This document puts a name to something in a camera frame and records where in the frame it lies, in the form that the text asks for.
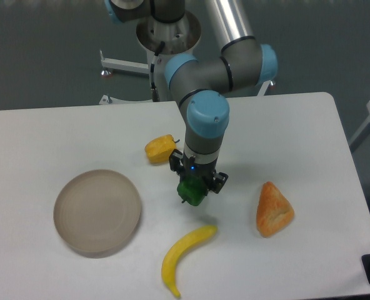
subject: metal pole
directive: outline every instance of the metal pole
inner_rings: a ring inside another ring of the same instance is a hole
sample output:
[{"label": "metal pole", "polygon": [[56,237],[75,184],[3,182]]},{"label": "metal pole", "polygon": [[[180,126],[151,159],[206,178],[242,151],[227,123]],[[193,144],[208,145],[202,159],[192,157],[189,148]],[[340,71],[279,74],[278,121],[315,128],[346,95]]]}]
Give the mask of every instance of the metal pole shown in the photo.
[{"label": "metal pole", "polygon": [[206,5],[220,48],[245,36],[253,36],[240,0],[208,0]]}]

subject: beige plate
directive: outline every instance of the beige plate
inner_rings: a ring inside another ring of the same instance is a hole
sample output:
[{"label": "beige plate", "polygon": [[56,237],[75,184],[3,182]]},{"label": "beige plate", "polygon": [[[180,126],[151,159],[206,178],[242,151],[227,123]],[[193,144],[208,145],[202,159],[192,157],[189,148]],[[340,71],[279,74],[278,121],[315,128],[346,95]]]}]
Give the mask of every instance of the beige plate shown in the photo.
[{"label": "beige plate", "polygon": [[57,197],[53,218],[58,233],[74,250],[92,256],[119,249],[140,214],[138,191],[127,177],[94,170],[67,183]]}]

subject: green object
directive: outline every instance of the green object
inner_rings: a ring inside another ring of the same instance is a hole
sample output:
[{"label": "green object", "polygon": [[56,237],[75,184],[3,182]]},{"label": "green object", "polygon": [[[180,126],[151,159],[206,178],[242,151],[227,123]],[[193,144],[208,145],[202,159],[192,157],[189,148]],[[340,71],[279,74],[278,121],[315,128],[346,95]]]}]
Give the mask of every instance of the green object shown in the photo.
[{"label": "green object", "polygon": [[206,195],[207,187],[202,179],[188,176],[178,184],[177,192],[183,202],[198,206]]}]

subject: toy banana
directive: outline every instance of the toy banana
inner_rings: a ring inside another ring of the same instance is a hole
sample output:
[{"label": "toy banana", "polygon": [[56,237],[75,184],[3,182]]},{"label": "toy banana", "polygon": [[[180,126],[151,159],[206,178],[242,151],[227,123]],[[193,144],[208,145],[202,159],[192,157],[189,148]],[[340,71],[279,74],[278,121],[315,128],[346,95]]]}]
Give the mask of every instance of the toy banana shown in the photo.
[{"label": "toy banana", "polygon": [[175,270],[181,256],[189,249],[207,241],[217,232],[217,226],[206,225],[183,236],[167,252],[161,266],[161,277],[167,288],[176,296],[181,297],[175,283]]}]

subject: toy bread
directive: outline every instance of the toy bread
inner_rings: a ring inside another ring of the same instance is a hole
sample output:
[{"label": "toy bread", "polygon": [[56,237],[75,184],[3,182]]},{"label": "toy bread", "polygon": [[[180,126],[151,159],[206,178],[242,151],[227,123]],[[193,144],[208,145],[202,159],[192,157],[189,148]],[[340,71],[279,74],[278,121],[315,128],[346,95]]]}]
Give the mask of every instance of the toy bread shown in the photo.
[{"label": "toy bread", "polygon": [[257,229],[265,238],[287,226],[295,213],[289,201],[272,183],[266,182],[261,189],[257,207]]}]

